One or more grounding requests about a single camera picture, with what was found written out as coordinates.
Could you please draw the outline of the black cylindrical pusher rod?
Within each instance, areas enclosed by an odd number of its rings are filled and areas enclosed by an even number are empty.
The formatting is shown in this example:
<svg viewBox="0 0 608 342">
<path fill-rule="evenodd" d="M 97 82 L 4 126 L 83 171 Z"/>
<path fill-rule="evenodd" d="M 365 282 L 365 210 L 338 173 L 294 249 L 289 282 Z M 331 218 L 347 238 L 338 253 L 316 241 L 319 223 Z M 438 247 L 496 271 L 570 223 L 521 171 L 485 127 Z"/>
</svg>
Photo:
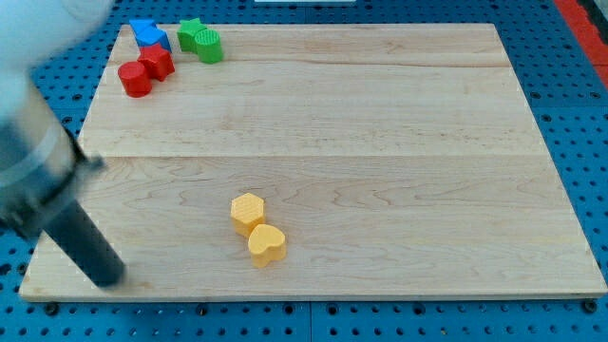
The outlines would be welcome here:
<svg viewBox="0 0 608 342">
<path fill-rule="evenodd" d="M 44 230 L 97 287 L 122 280 L 124 262 L 78 201 L 64 207 Z"/>
</svg>

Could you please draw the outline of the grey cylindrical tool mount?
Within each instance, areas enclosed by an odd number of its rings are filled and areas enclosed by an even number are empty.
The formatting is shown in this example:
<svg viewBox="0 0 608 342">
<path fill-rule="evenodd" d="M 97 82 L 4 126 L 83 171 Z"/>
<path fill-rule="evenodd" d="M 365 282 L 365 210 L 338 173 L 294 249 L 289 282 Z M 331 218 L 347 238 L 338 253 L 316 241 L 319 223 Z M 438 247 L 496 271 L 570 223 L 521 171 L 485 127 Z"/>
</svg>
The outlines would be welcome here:
<svg viewBox="0 0 608 342">
<path fill-rule="evenodd" d="M 105 168 L 65 130 L 29 78 L 1 83 L 1 222 L 23 238 L 77 199 Z"/>
</svg>

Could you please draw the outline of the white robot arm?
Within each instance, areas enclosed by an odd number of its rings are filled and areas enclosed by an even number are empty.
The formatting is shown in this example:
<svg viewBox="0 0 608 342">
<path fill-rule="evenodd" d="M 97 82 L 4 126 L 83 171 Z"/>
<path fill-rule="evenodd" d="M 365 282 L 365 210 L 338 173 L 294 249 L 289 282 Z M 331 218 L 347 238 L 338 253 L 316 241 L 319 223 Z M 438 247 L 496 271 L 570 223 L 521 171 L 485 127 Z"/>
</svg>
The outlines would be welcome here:
<svg viewBox="0 0 608 342">
<path fill-rule="evenodd" d="M 87 156 L 30 78 L 108 17 L 109 0 L 1 4 L 1 220 L 24 238 L 46 233 L 98 287 L 124 263 L 77 201 L 105 163 Z"/>
</svg>

